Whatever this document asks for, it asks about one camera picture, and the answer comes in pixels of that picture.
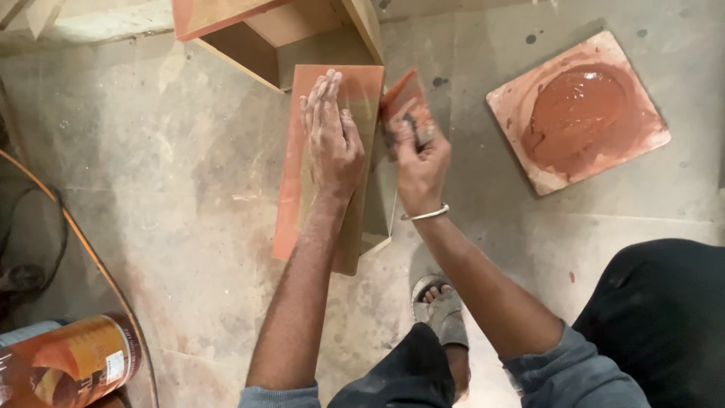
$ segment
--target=gray sleeve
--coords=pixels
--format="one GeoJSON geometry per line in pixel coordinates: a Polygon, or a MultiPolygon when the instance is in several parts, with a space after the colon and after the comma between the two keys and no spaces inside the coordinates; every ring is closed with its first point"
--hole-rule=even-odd
{"type": "Polygon", "coordinates": [[[503,363],[521,384],[524,408],[650,406],[632,377],[566,324],[554,349],[503,363]]]}
{"type": "Polygon", "coordinates": [[[274,391],[247,387],[241,392],[239,408],[320,408],[318,386],[301,390],[274,391]]]}

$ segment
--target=black pants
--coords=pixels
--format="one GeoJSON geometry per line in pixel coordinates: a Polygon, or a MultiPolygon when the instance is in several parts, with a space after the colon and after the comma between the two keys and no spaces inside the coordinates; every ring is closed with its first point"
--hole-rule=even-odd
{"type": "MultiPolygon", "coordinates": [[[[725,248],[658,240],[620,251],[573,328],[644,390],[653,408],[725,403],[725,248]]],[[[417,323],[337,407],[450,407],[455,384],[433,330],[417,323]]]]}

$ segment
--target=hand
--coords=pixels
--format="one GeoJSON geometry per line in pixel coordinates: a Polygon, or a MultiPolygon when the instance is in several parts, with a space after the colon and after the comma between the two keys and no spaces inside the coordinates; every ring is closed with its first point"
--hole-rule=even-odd
{"type": "Polygon", "coordinates": [[[433,138],[416,150],[415,134],[403,120],[411,100],[391,120],[398,156],[398,193],[409,216],[421,216],[441,209],[443,185],[450,164],[451,145],[440,128],[430,128],[433,138]]]}
{"type": "Polygon", "coordinates": [[[342,74],[330,69],[300,97],[300,115],[312,158],[317,196],[347,204],[360,180],[365,149],[350,111],[339,110],[337,92],[342,74]]]}

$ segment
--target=orange wire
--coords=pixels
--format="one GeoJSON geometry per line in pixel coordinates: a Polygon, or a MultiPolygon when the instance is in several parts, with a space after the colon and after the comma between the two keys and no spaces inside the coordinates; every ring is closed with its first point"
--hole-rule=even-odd
{"type": "MultiPolygon", "coordinates": [[[[0,150],[0,155],[2,157],[6,158],[10,161],[10,163],[14,164],[16,167],[18,167],[23,173],[25,173],[26,176],[30,177],[37,185],[40,187],[47,195],[50,197],[53,202],[56,202],[55,195],[48,189],[48,187],[45,186],[40,180],[38,180],[35,175],[33,175],[28,169],[26,169],[22,164],[20,164],[17,160],[12,158],[10,155],[8,155],[5,151],[0,150]]],[[[83,246],[88,251],[88,254],[91,256],[93,261],[96,263],[96,266],[101,271],[103,276],[106,278],[108,283],[111,285],[111,288],[113,289],[113,292],[116,294],[118,299],[121,301],[121,306],[123,307],[123,311],[128,315],[129,320],[131,321],[131,325],[133,326],[133,329],[136,331],[136,334],[138,335],[139,342],[141,343],[141,355],[146,360],[146,362],[149,364],[149,386],[151,388],[151,396],[152,396],[152,403],[154,405],[154,408],[159,408],[159,395],[157,393],[156,389],[156,380],[154,375],[154,366],[151,361],[151,357],[149,355],[149,346],[146,344],[146,338],[144,337],[144,333],[141,331],[141,326],[138,324],[138,320],[136,319],[136,315],[133,313],[133,310],[131,309],[131,306],[128,305],[128,301],[126,300],[126,297],[121,292],[121,289],[118,287],[118,284],[116,283],[116,280],[113,279],[111,274],[108,272],[104,264],[100,261],[98,255],[96,254],[96,251],[91,247],[90,244],[88,244],[88,240],[86,240],[86,237],[83,235],[83,233],[80,231],[80,228],[78,228],[78,225],[73,221],[73,217],[70,216],[70,213],[63,208],[63,216],[65,216],[65,219],[68,221],[68,224],[73,229],[75,234],[78,236],[78,239],[80,240],[80,243],[83,244],[83,246]]]]}

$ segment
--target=concrete floor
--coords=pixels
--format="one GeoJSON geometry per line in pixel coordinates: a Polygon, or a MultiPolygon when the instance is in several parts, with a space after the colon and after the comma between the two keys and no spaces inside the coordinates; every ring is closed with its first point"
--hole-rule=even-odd
{"type": "MultiPolygon", "coordinates": [[[[566,321],[623,247],[725,240],[721,1],[373,4],[388,85],[417,65],[449,134],[451,219],[566,321]],[[485,95],[602,28],[629,55],[672,142],[539,198],[485,95]]],[[[234,407],[283,268],[270,250],[289,96],[171,34],[6,58],[0,74],[32,169],[63,190],[141,320],[162,406],[234,407]]],[[[406,334],[412,276],[436,269],[412,224],[396,221],[392,243],[363,257],[356,277],[333,276],[317,373],[324,404],[406,334]]],[[[465,318],[471,392],[458,406],[519,406],[465,318]]]]}

